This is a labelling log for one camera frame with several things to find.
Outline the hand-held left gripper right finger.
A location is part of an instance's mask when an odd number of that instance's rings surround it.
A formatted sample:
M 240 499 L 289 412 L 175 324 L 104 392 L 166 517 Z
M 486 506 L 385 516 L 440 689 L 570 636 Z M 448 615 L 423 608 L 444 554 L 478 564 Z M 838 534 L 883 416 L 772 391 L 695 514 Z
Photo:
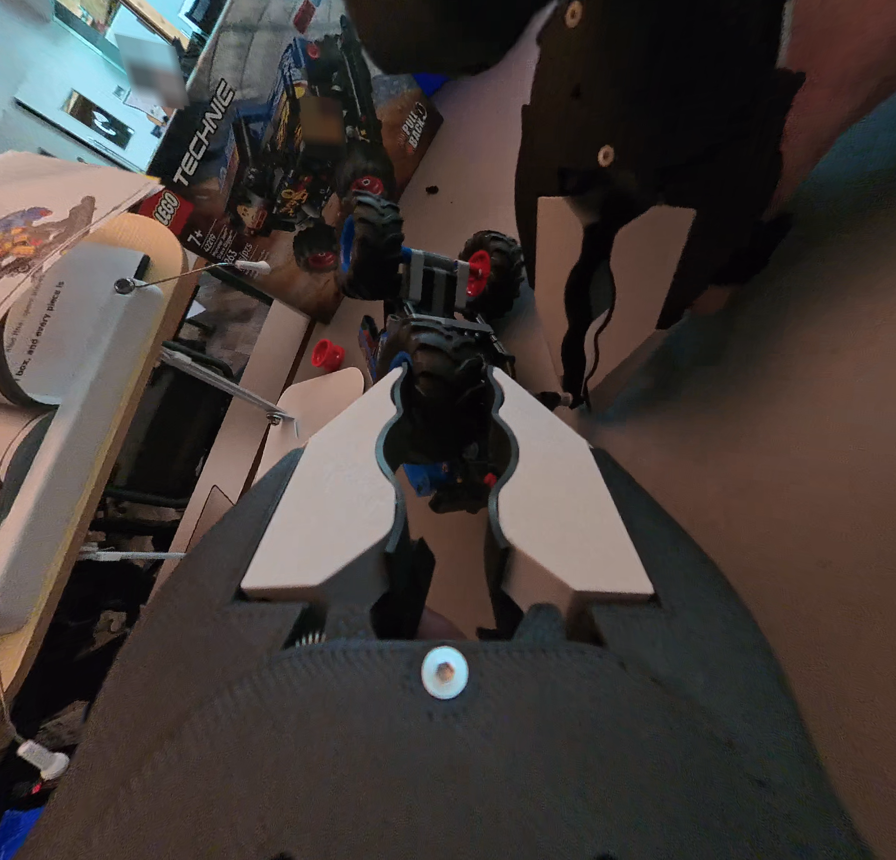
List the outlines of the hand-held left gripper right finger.
M 491 368 L 492 423 L 508 456 L 489 490 L 485 567 L 498 638 L 552 606 L 573 635 L 596 604 L 656 598 L 593 447 L 511 376 Z

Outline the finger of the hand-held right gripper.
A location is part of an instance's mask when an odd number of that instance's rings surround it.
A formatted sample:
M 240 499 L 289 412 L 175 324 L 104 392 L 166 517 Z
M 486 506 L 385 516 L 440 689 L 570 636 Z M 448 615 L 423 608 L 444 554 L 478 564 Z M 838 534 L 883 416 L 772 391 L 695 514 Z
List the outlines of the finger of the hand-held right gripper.
M 570 406 L 589 404 L 599 337 L 616 305 L 610 251 L 616 232 L 601 220 L 603 197 L 541 197 L 537 213 L 535 308 Z
M 656 205 L 617 233 L 588 328 L 588 392 L 618 393 L 665 338 L 658 320 L 694 217 Z

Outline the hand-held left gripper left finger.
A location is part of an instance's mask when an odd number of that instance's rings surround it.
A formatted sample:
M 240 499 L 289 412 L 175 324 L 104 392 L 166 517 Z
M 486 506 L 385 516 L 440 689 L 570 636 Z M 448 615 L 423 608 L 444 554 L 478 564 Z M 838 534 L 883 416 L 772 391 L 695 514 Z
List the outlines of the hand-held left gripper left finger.
M 393 371 L 365 390 L 304 447 L 267 440 L 260 473 L 292 469 L 239 588 L 298 603 L 291 640 L 418 635 L 434 556 L 409 535 L 395 476 L 402 378 Z

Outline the Lego monster truck model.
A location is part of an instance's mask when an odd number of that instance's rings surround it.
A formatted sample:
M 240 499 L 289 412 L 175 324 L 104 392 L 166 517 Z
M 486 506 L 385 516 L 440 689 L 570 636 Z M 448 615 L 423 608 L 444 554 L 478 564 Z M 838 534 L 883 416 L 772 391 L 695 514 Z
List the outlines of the Lego monster truck model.
M 365 316 L 359 343 L 371 381 L 388 316 L 426 315 L 484 321 L 504 352 L 499 371 L 516 377 L 516 361 L 503 345 L 496 325 L 519 297 L 524 276 L 520 244 L 504 233 L 482 230 L 468 238 L 457 257 L 405 245 L 404 222 L 396 203 L 370 192 L 353 193 L 342 225 L 337 283 L 342 293 L 366 302 L 382 302 L 382 326 Z M 436 513 L 475 514 L 487 506 L 489 490 L 499 476 L 499 455 L 489 431 L 487 455 L 481 461 L 413 464 L 402 467 L 414 492 L 428 499 Z

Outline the person's right forearm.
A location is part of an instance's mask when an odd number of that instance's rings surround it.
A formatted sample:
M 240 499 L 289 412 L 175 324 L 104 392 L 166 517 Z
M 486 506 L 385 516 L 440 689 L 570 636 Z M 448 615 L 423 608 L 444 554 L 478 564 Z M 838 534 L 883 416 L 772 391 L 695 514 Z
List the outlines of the person's right forearm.
M 895 0 L 795 0 L 784 57 L 805 74 L 781 142 L 776 215 L 834 142 L 895 89 Z

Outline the white flat box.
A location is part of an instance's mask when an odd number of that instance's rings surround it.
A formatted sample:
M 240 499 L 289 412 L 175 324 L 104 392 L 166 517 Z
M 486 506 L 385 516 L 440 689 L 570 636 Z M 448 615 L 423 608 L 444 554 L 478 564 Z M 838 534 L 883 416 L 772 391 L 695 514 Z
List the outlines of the white flat box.
M 2 463 L 1 628 L 36 612 L 97 478 L 116 420 L 162 323 L 151 252 L 82 241 L 28 286 L 2 318 L 2 375 L 39 417 Z

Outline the light wooden table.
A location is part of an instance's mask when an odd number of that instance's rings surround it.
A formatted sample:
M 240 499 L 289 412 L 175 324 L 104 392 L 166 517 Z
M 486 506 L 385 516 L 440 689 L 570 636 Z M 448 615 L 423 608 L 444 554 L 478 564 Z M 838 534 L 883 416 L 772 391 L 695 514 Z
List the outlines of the light wooden table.
M 159 223 L 119 216 L 84 240 L 88 249 L 138 251 L 160 285 L 127 296 L 109 287 L 94 343 L 36 444 L 2 521 L 2 687 L 14 701 L 36 661 L 123 447 L 162 344 L 185 313 L 195 276 Z

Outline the toy truck cardboard box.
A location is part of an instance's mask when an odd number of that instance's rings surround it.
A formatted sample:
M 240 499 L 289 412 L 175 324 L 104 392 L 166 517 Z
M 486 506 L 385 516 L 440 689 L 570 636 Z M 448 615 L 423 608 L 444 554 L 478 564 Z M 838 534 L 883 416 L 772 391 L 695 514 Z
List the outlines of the toy truck cardboard box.
M 398 201 L 442 126 L 411 75 L 378 70 L 343 0 L 197 0 L 189 104 L 140 213 L 203 268 L 328 322 L 353 193 Z

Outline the toy instruction booklet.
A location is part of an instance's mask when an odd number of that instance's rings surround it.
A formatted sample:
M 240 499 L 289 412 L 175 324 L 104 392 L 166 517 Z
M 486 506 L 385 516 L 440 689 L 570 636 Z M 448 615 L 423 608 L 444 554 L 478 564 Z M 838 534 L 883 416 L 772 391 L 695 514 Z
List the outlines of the toy instruction booklet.
M 2 153 L 1 313 L 81 239 L 161 188 L 140 172 Z

